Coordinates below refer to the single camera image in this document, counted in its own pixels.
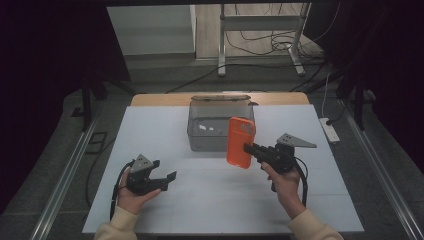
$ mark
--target power strip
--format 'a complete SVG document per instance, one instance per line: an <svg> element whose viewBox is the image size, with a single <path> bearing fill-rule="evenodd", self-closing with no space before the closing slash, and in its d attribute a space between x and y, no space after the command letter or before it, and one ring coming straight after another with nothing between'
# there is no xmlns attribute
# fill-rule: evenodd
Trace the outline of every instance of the power strip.
<svg viewBox="0 0 424 240"><path fill-rule="evenodd" d="M332 125L327 125L328 118L320 118L319 119L322 129L324 129L325 135L330 143L340 142L340 138L334 130Z"/></svg>

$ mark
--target gray plastic bin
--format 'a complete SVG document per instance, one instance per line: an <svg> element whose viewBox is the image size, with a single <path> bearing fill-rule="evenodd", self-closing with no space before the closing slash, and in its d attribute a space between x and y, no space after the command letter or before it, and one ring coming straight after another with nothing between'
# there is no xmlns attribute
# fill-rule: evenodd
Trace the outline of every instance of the gray plastic bin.
<svg viewBox="0 0 424 240"><path fill-rule="evenodd" d="M230 118L241 117L254 121L253 105L249 99L247 95L194 96L187 125L191 150L227 151Z"/></svg>

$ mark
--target beige sleeve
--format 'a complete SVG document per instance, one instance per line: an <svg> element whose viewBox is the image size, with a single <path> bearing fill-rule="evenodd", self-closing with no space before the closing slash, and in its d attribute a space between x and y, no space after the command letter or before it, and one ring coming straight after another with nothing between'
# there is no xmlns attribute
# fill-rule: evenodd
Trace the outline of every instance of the beige sleeve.
<svg viewBox="0 0 424 240"><path fill-rule="evenodd" d="M288 225L298 240L340 240L343 237L331 226L322 224L306 209Z"/></svg>
<svg viewBox="0 0 424 240"><path fill-rule="evenodd" d="M137 240L134 226L138 215L134 215L116 206L110 223L103 223L97 229L95 240Z"/></svg>

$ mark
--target aluminum rail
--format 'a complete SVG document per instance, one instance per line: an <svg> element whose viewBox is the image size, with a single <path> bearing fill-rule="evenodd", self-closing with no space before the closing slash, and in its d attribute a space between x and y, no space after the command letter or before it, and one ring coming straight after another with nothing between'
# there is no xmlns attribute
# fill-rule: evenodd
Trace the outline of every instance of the aluminum rail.
<svg viewBox="0 0 424 240"><path fill-rule="evenodd" d="M75 172L81 162L81 158L84 155L84 151L90 141L91 135L97 125L98 116L103 108L103 102L100 102L99 107L96 110L95 116L93 117L87 130L83 132L78 140L77 146L75 147L72 155L66 165L62 175L60 176L58 183L53 189L46 206L38 219L38 223L35 225L34 231L30 237L31 240L46 239L50 229L56 219L57 213L59 212L60 206L68 192L69 186L75 175Z"/></svg>
<svg viewBox="0 0 424 240"><path fill-rule="evenodd" d="M412 214L411 209L408 207L407 202L403 198L402 194L399 192L386 168L384 167L381 157L375 151L371 141L369 140L365 131L362 131L356 124L354 118L350 114L352 109L348 107L346 118L349 122L350 127L352 128L356 138L358 139L359 144L364 150L366 157L371 164L371 167L374 170L380 184L387 195L390 203L393 206L400 222L402 223L406 233L409 236L409 239L422 240L424 239L423 231L419 226L417 220Z"/></svg>

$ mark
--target white table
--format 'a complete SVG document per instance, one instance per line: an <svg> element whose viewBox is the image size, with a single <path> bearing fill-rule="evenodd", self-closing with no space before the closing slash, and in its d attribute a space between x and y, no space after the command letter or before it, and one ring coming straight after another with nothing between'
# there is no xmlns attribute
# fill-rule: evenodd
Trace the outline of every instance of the white table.
<svg viewBox="0 0 424 240"><path fill-rule="evenodd" d="M312 105L255 106L255 143L274 146L284 133L317 144L296 148L309 169L307 207L340 232L363 231ZM128 107L93 202L84 233L109 221L110 199L125 163L142 153L161 166L151 178L177 171L169 189L148 202L135 231L164 234L282 234L290 219L271 182L252 158L249 169L229 165L225 153L193 152L188 106Z"/></svg>

